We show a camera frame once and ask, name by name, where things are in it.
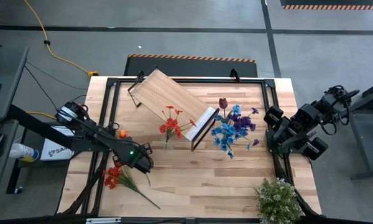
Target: concrete floor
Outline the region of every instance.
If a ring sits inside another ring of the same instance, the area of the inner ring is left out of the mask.
[[[161,27],[265,29],[260,0],[30,0],[50,26]],[[273,29],[373,30],[373,11],[286,11],[278,0],[267,0]],[[23,1],[0,1],[0,24],[36,26]],[[102,75],[121,75],[128,54],[199,55],[253,58],[260,77],[274,77],[267,34],[210,32],[48,32],[53,51]],[[80,88],[89,78],[79,69],[51,57],[39,31],[0,30],[0,44],[27,45],[28,61],[49,74]],[[291,78],[297,103],[311,103],[334,85],[365,90],[373,85],[373,35],[274,35],[282,77]],[[32,68],[55,104],[61,105],[83,90],[63,86]],[[52,105],[22,75],[14,102],[29,111],[54,114]],[[313,162],[313,172],[323,214],[332,218],[373,222],[373,180],[351,182],[349,176],[364,171],[349,126],[336,136],[318,130],[329,149]],[[3,183],[6,184],[9,162]],[[22,171],[20,195],[0,190],[0,219],[55,213],[67,167]]]

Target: yellow and black stripe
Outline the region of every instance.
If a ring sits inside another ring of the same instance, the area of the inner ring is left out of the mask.
[[[179,55],[151,55],[151,54],[130,54],[131,57],[146,57],[146,58],[173,58],[173,59],[190,59],[190,60],[215,60],[215,61],[229,61],[229,62],[250,62],[255,63],[253,59],[243,58],[222,58],[222,57],[198,57],[198,56],[179,56]]]
[[[307,10],[373,10],[373,5],[285,5],[283,9],[307,9]]]

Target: orange ball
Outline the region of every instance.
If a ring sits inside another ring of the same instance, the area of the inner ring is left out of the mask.
[[[119,137],[120,137],[120,138],[125,138],[125,137],[127,137],[126,131],[125,131],[125,130],[120,130]]]

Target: wooden table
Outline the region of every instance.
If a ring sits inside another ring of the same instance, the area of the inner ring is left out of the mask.
[[[97,121],[103,101],[107,77],[92,77],[85,104],[90,108],[90,117]],[[279,105],[285,116],[297,111],[291,79],[276,78]],[[248,138],[259,139],[260,144],[247,151],[244,146],[234,146],[235,158],[230,159],[213,145],[213,137],[207,135],[194,152],[186,139],[175,140],[173,151],[162,150],[160,142],[160,118],[144,105],[136,108],[127,93],[131,84],[122,84],[115,122],[125,129],[133,140],[149,142],[154,150],[151,155],[155,167],[149,174],[151,186],[144,174],[136,169],[131,173],[138,188],[162,209],[158,209],[131,190],[104,187],[99,215],[101,217],[211,217],[211,218],[256,218],[257,201],[254,187],[258,187],[264,177],[275,175],[272,157],[267,151],[264,122],[264,104],[260,85],[183,83],[188,91],[198,96],[213,108],[218,107],[219,98],[227,98],[229,109],[239,104],[242,114],[248,115],[251,107],[260,113],[252,120],[257,124],[255,132]],[[109,97],[109,117],[113,91]],[[58,212],[66,210],[77,198],[86,184],[92,153],[83,152],[70,161]],[[296,188],[311,208],[321,213],[315,182],[308,159],[292,154],[290,156]],[[90,208],[95,189],[92,191]]]

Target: white flower plant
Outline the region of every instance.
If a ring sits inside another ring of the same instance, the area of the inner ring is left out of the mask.
[[[294,224],[302,211],[294,186],[283,179],[264,179],[255,191],[258,196],[259,217],[265,224]]]

